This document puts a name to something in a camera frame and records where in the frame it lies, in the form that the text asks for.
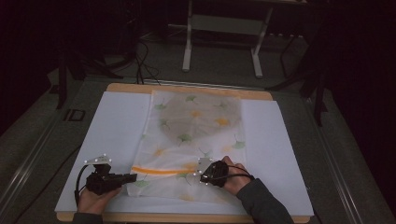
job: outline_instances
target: orange leaf print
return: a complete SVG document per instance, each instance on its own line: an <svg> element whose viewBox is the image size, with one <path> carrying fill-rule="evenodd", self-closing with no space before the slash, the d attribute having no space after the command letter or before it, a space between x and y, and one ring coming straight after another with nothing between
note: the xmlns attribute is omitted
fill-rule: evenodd
<svg viewBox="0 0 396 224"><path fill-rule="evenodd" d="M184 201L189 201L189 202L193 202L194 201L194 198L192 196L188 195L188 194L182 194L178 198L181 199L181 200L184 200Z"/></svg>
<svg viewBox="0 0 396 224"><path fill-rule="evenodd" d="M233 150L232 146L225 146L221 149L222 152L231 152Z"/></svg>
<svg viewBox="0 0 396 224"><path fill-rule="evenodd" d="M197 110L192 110L192 111L190 112L190 114L191 114L191 116L192 116L193 118L198 118L198 117L201 117L201 116L202 116L202 113L201 113L200 111L197 111Z"/></svg>
<svg viewBox="0 0 396 224"><path fill-rule="evenodd" d="M158 149L154 152L154 156L160 157L161 155L163 155L163 153L165 153L165 148L158 148Z"/></svg>
<svg viewBox="0 0 396 224"><path fill-rule="evenodd" d="M225 118L216 119L215 122L221 127L230 125L230 121L228 119L225 119Z"/></svg>

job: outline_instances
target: dark background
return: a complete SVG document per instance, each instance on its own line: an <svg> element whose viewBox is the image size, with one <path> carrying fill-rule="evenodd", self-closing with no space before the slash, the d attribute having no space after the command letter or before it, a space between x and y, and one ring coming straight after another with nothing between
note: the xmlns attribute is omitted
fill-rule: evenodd
<svg viewBox="0 0 396 224"><path fill-rule="evenodd" d="M58 67L60 39L99 60L106 50L124 53L115 40L120 40L120 30L131 19L120 10L130 2L134 1L0 3L0 134L50 88L46 75ZM303 23L324 21L304 61L308 67L329 67L326 87L396 215L396 3L349 0L332 5L327 17L322 9L278 7L268 31L299 34ZM216 11L245 17L249 11L249 16L262 17L261 7L249 10L237 1L225 10L213 1L196 7L208 14ZM184 0L143 1L139 24L144 25L135 24L133 35L146 27L166 36L167 23L186 23L186 9Z"/></svg>

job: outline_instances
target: floor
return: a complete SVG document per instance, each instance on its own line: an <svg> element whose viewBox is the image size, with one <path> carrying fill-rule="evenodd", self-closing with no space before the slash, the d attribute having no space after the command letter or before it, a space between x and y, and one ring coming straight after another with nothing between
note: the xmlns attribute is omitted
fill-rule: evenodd
<svg viewBox="0 0 396 224"><path fill-rule="evenodd" d="M248 37L213 36L204 32L193 34L189 73L181 71L185 30L175 29L166 41L150 34L142 37L138 55L143 58L148 54L144 61L147 66L141 67L146 83L220 85L263 91L285 80L279 54L288 43L287 38L269 35L264 39L260 53L264 78L257 79L253 75ZM306 47L298 38L287 51L284 59L288 73L297 66ZM106 59L111 63L119 58ZM1 223L61 223L54 208L100 98L109 83L134 83L136 70L136 63L132 63L114 71L124 79L103 77L90 69L84 81L70 77L68 99L62 109L56 109L57 95L47 92L1 136L0 191L4 192ZM49 74L54 84L56 77L57 70ZM312 117L312 99L301 98L298 93L301 85L296 83L272 94L281 108L318 214L309 223L320 223L319 218L326 224L396 223L332 100L332 93L325 92L327 111L322 113L323 127L319 128ZM67 109L84 110L85 118L64 120Z"/></svg>

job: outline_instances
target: green leaf print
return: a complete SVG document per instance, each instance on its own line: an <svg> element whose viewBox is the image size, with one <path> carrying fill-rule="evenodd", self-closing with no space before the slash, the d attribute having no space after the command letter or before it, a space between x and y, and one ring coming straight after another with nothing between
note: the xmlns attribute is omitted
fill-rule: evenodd
<svg viewBox="0 0 396 224"><path fill-rule="evenodd" d="M192 141L192 137L191 137L189 134L187 134L187 133L183 133L182 135L179 135L177 138L181 140L179 146L180 146L183 142L190 142L190 141Z"/></svg>
<svg viewBox="0 0 396 224"><path fill-rule="evenodd" d="M146 180L137 180L134 182L134 184L139 188L144 188L145 186L149 185L149 182Z"/></svg>
<svg viewBox="0 0 396 224"><path fill-rule="evenodd" d="M202 152L202 154L204 154L205 158L210 158L210 155L212 154L212 149L209 149L209 151L207 152L203 152L200 148L198 149Z"/></svg>
<svg viewBox="0 0 396 224"><path fill-rule="evenodd" d="M227 107L228 107L228 105L226 105L224 102L222 102L221 101L221 103L219 104L219 105L214 105L214 106L218 106L218 107L220 107L221 109L227 109Z"/></svg>
<svg viewBox="0 0 396 224"><path fill-rule="evenodd" d="M160 105L155 105L154 108L155 108L155 109L158 109L158 110L163 110L163 109L166 108L166 105L164 105L163 102L162 102Z"/></svg>
<svg viewBox="0 0 396 224"><path fill-rule="evenodd" d="M188 97L186 97L186 102L193 102L196 105L198 105L194 100L195 98L197 98L195 95L189 95Z"/></svg>
<svg viewBox="0 0 396 224"><path fill-rule="evenodd" d="M168 130L171 130L171 128L169 127L169 125L168 125L168 119L160 119L160 126L161 127L167 127L168 128Z"/></svg>
<svg viewBox="0 0 396 224"><path fill-rule="evenodd" d="M235 144L233 144L233 148L242 149L245 147L245 142L238 141L238 139L236 139L235 135L233 137L235 138Z"/></svg>
<svg viewBox="0 0 396 224"><path fill-rule="evenodd" d="M186 180L186 182L191 186L189 180L187 179L187 175L188 175L187 173L186 174L177 174L176 179L184 178Z"/></svg>

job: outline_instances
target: translucent fabric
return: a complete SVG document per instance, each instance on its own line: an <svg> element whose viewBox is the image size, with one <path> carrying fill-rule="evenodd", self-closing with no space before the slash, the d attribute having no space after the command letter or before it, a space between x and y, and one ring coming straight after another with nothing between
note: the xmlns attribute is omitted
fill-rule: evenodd
<svg viewBox="0 0 396 224"><path fill-rule="evenodd" d="M206 93L154 91L128 186L131 196L235 203L224 189L193 175L202 157L246 162L240 99Z"/></svg>

